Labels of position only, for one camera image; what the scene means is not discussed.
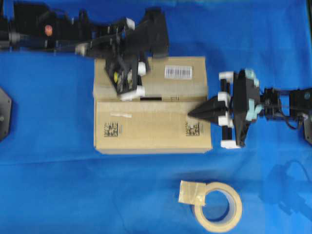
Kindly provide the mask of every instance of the blue surface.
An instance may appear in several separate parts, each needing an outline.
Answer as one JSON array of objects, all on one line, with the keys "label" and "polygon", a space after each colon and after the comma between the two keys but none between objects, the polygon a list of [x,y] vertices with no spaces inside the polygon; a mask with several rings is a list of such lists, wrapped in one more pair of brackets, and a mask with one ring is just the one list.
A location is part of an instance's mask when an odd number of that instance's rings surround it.
[{"label": "blue surface", "polygon": [[[206,56],[210,96],[218,72],[245,67],[262,89],[312,86],[304,0],[46,2],[70,16],[85,8],[97,21],[138,22],[146,7],[162,6],[170,55]],[[5,12],[12,16],[11,1]],[[14,101],[0,143],[0,233],[204,234],[177,202],[181,179],[238,191],[243,215],[232,234],[312,232],[312,148],[302,130],[259,119],[241,150],[221,149],[213,126],[214,149],[203,155],[101,155],[93,148],[93,68],[74,55],[0,54],[0,87]],[[222,208],[222,198],[211,200]]]}]

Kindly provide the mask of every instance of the tape roll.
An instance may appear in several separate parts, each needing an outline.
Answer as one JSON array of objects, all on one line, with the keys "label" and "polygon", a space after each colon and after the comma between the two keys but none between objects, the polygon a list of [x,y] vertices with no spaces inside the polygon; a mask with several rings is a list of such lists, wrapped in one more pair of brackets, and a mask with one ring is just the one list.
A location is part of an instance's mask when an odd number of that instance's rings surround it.
[{"label": "tape roll", "polygon": [[[211,222],[203,213],[205,196],[213,191],[223,193],[229,203],[227,215],[220,221]],[[224,233],[234,228],[242,216],[243,206],[238,193],[229,185],[219,182],[209,184],[181,181],[179,202],[193,205],[193,213],[207,231]]]}]

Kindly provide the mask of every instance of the barcode label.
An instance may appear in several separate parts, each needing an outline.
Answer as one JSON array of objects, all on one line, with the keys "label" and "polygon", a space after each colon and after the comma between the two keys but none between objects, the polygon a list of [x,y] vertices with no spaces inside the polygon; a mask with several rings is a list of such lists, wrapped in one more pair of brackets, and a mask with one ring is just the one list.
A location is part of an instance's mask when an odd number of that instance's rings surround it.
[{"label": "barcode label", "polygon": [[166,79],[192,79],[191,66],[166,66]]}]

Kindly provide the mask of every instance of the qr code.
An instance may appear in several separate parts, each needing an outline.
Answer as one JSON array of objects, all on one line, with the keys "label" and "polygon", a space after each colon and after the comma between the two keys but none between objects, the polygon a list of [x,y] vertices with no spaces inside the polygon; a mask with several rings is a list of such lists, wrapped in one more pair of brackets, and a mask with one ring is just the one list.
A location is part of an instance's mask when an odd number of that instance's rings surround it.
[{"label": "qr code", "polygon": [[105,137],[117,137],[118,136],[118,123],[110,122],[104,124],[104,136]]},{"label": "qr code", "polygon": [[194,125],[190,125],[188,122],[185,123],[185,133],[187,137],[199,136],[199,122]]}]

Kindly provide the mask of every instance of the cardboard box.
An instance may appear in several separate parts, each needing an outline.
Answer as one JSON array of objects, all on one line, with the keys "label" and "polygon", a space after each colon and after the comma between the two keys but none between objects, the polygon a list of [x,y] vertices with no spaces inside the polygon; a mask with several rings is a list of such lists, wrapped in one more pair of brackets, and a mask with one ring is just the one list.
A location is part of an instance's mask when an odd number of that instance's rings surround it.
[{"label": "cardboard box", "polygon": [[[119,101],[104,66],[95,62],[95,148],[104,154],[204,153],[212,148],[210,124],[187,116],[207,100],[204,57],[149,60],[142,78],[146,97]],[[167,66],[192,68],[192,75],[165,78]]]}]

